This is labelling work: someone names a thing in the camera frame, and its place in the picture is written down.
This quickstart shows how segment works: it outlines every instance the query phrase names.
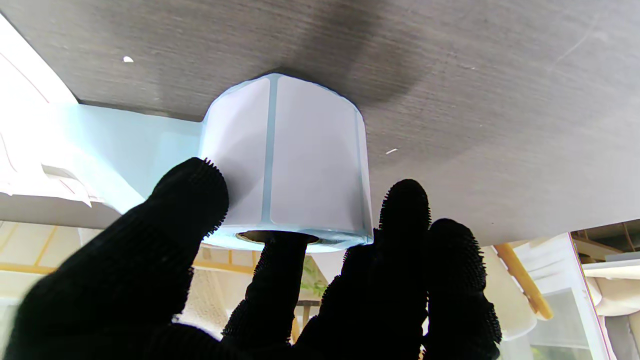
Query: gloved hand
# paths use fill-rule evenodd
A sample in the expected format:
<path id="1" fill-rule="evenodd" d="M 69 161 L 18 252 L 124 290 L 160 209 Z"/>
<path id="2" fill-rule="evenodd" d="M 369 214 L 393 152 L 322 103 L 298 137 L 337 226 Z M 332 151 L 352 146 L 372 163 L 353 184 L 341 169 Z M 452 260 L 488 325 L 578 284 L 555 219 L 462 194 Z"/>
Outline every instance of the gloved hand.
<path id="1" fill-rule="evenodd" d="M 389 190 L 374 243 L 352 247 L 294 349 L 325 359 L 496 359 L 500 327 L 483 290 L 472 233 L 453 220 L 431 228 L 422 186 Z M 427 317 L 429 332 L 423 337 Z"/>

